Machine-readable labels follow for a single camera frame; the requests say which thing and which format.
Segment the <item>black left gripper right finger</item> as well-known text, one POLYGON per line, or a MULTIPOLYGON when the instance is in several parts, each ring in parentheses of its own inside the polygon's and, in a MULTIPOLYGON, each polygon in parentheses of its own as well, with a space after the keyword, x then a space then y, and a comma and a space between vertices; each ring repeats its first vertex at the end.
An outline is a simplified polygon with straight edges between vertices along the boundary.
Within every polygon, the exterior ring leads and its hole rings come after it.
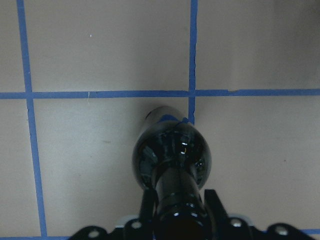
POLYGON ((224 222, 229 218, 217 192, 214 189, 204 190, 204 204, 214 222, 224 222))

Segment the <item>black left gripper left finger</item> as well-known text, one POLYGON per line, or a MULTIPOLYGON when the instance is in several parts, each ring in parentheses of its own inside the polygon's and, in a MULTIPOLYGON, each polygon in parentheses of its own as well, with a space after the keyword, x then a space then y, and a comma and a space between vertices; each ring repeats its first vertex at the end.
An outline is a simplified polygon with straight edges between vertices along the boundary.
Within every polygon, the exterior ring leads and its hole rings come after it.
POLYGON ((142 201, 139 210, 139 221, 141 223, 150 223, 154 216, 154 207, 156 203, 156 193, 153 189, 143 191, 142 201))

